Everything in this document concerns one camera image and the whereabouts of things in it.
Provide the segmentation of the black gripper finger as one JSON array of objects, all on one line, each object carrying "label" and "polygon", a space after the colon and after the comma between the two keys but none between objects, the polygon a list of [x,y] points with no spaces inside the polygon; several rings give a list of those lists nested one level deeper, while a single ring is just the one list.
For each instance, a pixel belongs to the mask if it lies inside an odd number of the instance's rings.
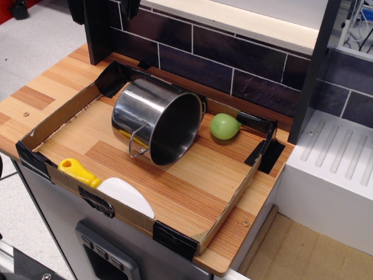
[{"label": "black gripper finger", "polygon": [[120,6],[125,17],[131,20],[138,13],[140,0],[120,0]]},{"label": "black gripper finger", "polygon": [[72,19],[79,25],[84,24],[83,0],[67,0]]}]

